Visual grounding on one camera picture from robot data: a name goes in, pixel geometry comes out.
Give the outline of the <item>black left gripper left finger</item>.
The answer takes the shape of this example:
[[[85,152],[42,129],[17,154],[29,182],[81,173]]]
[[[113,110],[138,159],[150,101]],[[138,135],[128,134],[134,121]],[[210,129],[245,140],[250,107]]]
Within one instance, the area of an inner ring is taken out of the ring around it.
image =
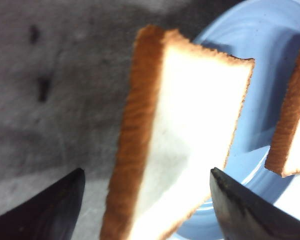
[[[77,168],[26,202],[0,215],[0,240],[70,240],[85,191]]]

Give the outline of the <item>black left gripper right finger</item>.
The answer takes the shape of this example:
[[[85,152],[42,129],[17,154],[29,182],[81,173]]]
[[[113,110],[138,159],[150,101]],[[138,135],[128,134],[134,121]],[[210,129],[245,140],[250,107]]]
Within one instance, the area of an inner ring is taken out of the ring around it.
[[[209,179],[225,240],[300,240],[300,220],[273,206],[215,167]]]

